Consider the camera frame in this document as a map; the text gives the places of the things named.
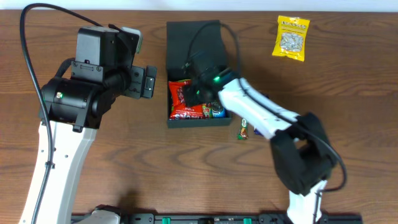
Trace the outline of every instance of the black box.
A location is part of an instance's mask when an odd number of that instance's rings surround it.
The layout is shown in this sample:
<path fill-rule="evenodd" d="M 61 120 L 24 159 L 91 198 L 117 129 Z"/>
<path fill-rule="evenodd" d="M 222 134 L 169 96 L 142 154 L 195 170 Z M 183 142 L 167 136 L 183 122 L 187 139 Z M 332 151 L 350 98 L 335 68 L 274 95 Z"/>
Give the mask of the black box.
<path fill-rule="evenodd" d="M 169 128 L 227 126 L 232 121 L 229 111 L 226 111 L 225 118 L 169 120 L 172 108 L 169 81 L 175 82 L 190 78 L 184 74 L 182 68 L 187 59 L 189 44 L 197 30 L 208 22 L 214 21 L 167 22 L 167 126 Z M 221 39 L 220 26 L 208 26 L 201 31 L 192 45 L 192 54 L 198 50 L 205 51 L 206 54 L 213 57 L 216 66 L 227 67 L 228 62 Z"/>

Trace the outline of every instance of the cable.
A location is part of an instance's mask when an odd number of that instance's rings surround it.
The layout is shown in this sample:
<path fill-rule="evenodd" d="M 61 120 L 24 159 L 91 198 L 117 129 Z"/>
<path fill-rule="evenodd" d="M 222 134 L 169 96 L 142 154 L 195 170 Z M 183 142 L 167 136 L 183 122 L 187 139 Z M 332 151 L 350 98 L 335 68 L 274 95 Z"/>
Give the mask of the cable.
<path fill-rule="evenodd" d="M 24 8 L 24 10 L 22 10 L 21 13 L 21 20 L 19 23 L 19 33 L 21 35 L 21 45 L 22 45 L 22 52 L 24 54 L 24 58 L 27 64 L 27 68 L 29 70 L 30 73 L 30 77 L 32 78 L 33 81 L 33 86 L 35 87 L 35 91 L 37 96 L 39 97 L 39 102 L 40 102 L 40 109 L 43 112 L 44 115 L 44 123 L 47 127 L 47 136 L 48 136 L 48 142 L 49 142 L 49 156 L 47 159 L 47 162 L 45 163 L 45 172 L 44 172 L 44 177 L 43 177 L 43 181 L 42 181 L 42 185 L 40 186 L 40 191 L 39 191 L 39 195 L 37 197 L 37 201 L 35 204 L 35 209 L 33 212 L 33 216 L 32 216 L 32 224 L 36 223 L 36 219 L 37 219 L 37 215 L 39 214 L 39 210 L 40 210 L 40 205 L 42 203 L 42 199 L 43 199 L 43 195 L 44 195 L 44 191 L 45 191 L 45 187 L 47 186 L 47 182 L 49 180 L 49 176 L 50 176 L 50 171 L 51 168 L 53 166 L 53 154 L 54 154 L 54 144 L 53 144 L 53 138 L 52 138 L 52 132 L 51 132 L 51 126 L 50 126 L 50 119 L 49 119 L 49 114 L 47 113 L 47 108 L 45 106 L 45 102 L 42 96 L 42 92 L 40 90 L 40 86 L 39 83 L 37 82 L 36 79 L 36 74 L 33 70 L 33 66 L 32 66 L 32 62 L 30 61 L 30 57 L 29 57 L 29 51 L 27 49 L 27 44 L 26 44 L 26 37 L 25 37 L 25 18 L 26 18 L 26 14 L 29 10 L 35 8 L 35 7 L 46 7 L 46 8 L 50 8 L 50 9 L 56 9 L 62 12 L 66 12 L 67 14 L 73 15 L 79 19 L 83 19 L 84 21 L 87 21 L 89 23 L 92 23 L 96 26 L 101 26 L 101 24 L 92 21 L 91 19 L 88 19 L 84 16 L 81 16 L 75 12 L 69 11 L 68 9 L 64 9 L 62 7 L 58 7 L 58 6 L 54 6 L 51 4 L 44 4 L 44 3 L 35 3 L 35 4 L 30 4 L 28 6 L 26 6 Z"/>
<path fill-rule="evenodd" d="M 239 41 L 238 41 L 238 36 L 235 34 L 235 32 L 232 30 L 232 28 L 230 28 L 229 25 L 227 24 L 223 24 L 220 23 L 219 21 L 217 22 L 209 22 L 205 25 L 203 25 L 198 31 L 197 33 L 193 36 L 193 39 L 190 42 L 190 46 L 188 49 L 188 55 L 187 55 L 187 61 L 190 57 L 191 54 L 191 48 L 193 45 L 193 42 L 195 41 L 195 39 L 197 38 L 197 36 L 199 35 L 199 33 L 207 26 L 211 26 L 211 25 L 215 25 L 215 24 L 219 24 L 221 27 L 224 27 L 228 30 L 229 34 L 231 35 L 231 37 L 234 39 L 234 44 L 235 44 L 235 48 L 236 48 L 236 71 L 238 74 L 238 80 L 239 80 L 239 86 L 241 87 L 241 89 L 243 90 L 244 94 L 246 96 L 248 96 L 250 99 L 252 99 L 254 102 L 256 102 L 258 105 L 262 106 L 264 109 L 266 109 L 267 111 L 269 111 L 270 113 L 272 113 L 274 116 L 276 116 L 277 118 L 281 119 L 282 121 L 285 121 L 289 124 L 291 124 L 293 127 L 297 128 L 299 131 L 311 136 L 312 138 L 316 139 L 318 142 L 322 143 L 323 145 L 326 146 L 326 148 L 336 157 L 338 163 L 340 164 L 341 170 L 343 172 L 343 180 L 341 181 L 341 184 L 337 187 L 331 188 L 331 189 L 323 189 L 323 190 L 319 190 L 316 192 L 316 194 L 318 195 L 316 202 L 315 202 L 315 213 L 314 213 L 314 223 L 315 223 L 315 219 L 317 216 L 317 208 L 318 208 L 318 204 L 319 204 L 319 198 L 321 197 L 321 193 L 325 193 L 325 192 L 335 192 L 338 190 L 341 190 L 347 183 L 347 168 L 343 162 L 343 159 L 341 158 L 341 156 L 328 144 L 326 143 L 324 140 L 320 139 L 317 135 L 313 134 L 311 131 L 303 128 L 301 125 L 292 122 L 291 120 L 285 118 L 284 116 L 280 115 L 278 112 L 272 110 L 271 108 L 269 108 L 268 106 L 262 104 L 260 101 L 258 101 L 257 99 L 255 99 L 255 97 L 253 97 L 252 95 L 250 95 L 250 93 L 248 92 L 247 89 L 245 89 L 243 87 L 242 81 L 241 81 L 241 53 L 240 53 L 240 47 L 239 47 Z"/>

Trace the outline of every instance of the white arm segment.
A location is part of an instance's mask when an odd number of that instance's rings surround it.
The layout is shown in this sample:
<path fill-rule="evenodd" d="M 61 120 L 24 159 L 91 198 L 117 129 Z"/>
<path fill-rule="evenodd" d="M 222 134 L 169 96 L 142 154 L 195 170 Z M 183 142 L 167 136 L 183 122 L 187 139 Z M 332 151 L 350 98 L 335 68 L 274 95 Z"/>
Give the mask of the white arm segment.
<path fill-rule="evenodd" d="M 72 131 L 71 124 L 50 122 L 56 151 L 53 155 L 55 168 L 50 171 L 43 201 L 37 216 L 37 224 L 70 223 L 81 168 L 97 130 L 83 128 L 81 133 Z M 39 152 L 25 209 L 19 224 L 31 223 L 34 207 L 45 172 L 49 153 L 47 127 L 39 127 Z"/>
<path fill-rule="evenodd" d="M 247 92 L 257 101 L 268 106 L 270 109 L 290 121 L 297 121 L 297 113 L 288 111 L 275 104 L 270 99 L 256 91 L 244 78 L 241 78 L 241 82 Z M 285 130 L 291 126 L 291 124 L 278 119 L 275 115 L 250 99 L 250 97 L 246 96 L 241 89 L 237 78 L 226 84 L 223 90 L 218 92 L 218 96 L 222 105 L 227 110 L 246 119 L 248 123 L 255 126 L 266 139 L 271 139 L 278 129 Z M 315 200 L 317 198 L 316 192 L 317 190 L 323 189 L 326 186 L 326 183 L 326 180 L 320 181 L 317 185 L 312 187 L 310 193 L 306 196 L 301 194 L 296 195 L 289 191 L 290 205 L 287 215 L 294 224 L 312 224 L 313 214 L 315 211 Z M 320 204 L 321 198 L 319 198 L 317 208 L 317 220 L 319 220 L 322 215 Z"/>

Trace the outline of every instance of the red candy package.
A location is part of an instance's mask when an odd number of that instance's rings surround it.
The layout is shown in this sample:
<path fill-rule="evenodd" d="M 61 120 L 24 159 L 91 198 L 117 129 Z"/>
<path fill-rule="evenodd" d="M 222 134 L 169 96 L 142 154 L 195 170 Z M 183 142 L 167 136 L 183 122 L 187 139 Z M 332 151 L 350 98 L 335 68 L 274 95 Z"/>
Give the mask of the red candy package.
<path fill-rule="evenodd" d="M 183 80 L 179 82 L 169 82 L 170 92 L 173 99 L 172 113 L 169 119 L 203 119 L 202 105 L 192 107 L 185 106 L 182 87 L 191 84 L 191 80 Z"/>

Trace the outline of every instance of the wooden table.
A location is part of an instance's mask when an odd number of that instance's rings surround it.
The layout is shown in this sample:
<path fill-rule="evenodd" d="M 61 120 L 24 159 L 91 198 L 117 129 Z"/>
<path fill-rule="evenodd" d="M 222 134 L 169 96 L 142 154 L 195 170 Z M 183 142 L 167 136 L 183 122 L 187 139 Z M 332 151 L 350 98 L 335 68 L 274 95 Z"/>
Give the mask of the wooden table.
<path fill-rule="evenodd" d="M 120 97 L 105 114 L 86 158 L 73 211 L 103 203 L 130 212 L 258 213 L 286 210 L 269 143 L 236 139 L 228 127 L 167 129 L 166 21 L 221 19 L 239 34 L 246 78 L 298 113 L 312 111 L 348 167 L 348 185 L 322 209 L 360 213 L 366 223 L 398 219 L 398 14 L 336 12 L 80 11 L 144 34 L 134 64 L 158 68 L 151 100 Z M 34 171 L 39 102 L 22 57 L 20 11 L 0 11 L 0 220 L 18 222 Z M 305 62 L 271 56 L 277 16 L 311 20 Z M 30 56 L 41 85 L 74 57 L 87 23 L 56 11 L 27 16 Z M 232 41 L 224 39 L 233 54 Z M 341 180 L 335 169 L 329 187 Z"/>

